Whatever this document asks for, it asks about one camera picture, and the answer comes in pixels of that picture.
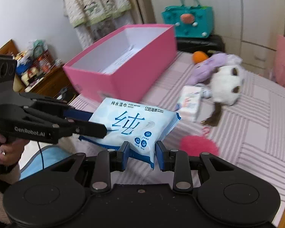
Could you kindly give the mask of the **person's left hand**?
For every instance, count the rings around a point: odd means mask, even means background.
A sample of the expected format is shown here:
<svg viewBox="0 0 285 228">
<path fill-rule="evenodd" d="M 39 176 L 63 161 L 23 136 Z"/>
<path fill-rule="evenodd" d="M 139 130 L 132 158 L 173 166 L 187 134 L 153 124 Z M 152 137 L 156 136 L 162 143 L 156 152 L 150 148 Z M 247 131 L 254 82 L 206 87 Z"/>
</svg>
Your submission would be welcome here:
<svg viewBox="0 0 285 228">
<path fill-rule="evenodd" d="M 10 144 L 6 143 L 6 139 L 0 134 L 0 165 L 11 166 L 18 163 L 24 152 L 25 146 L 29 143 L 26 139 L 15 139 Z"/>
</svg>

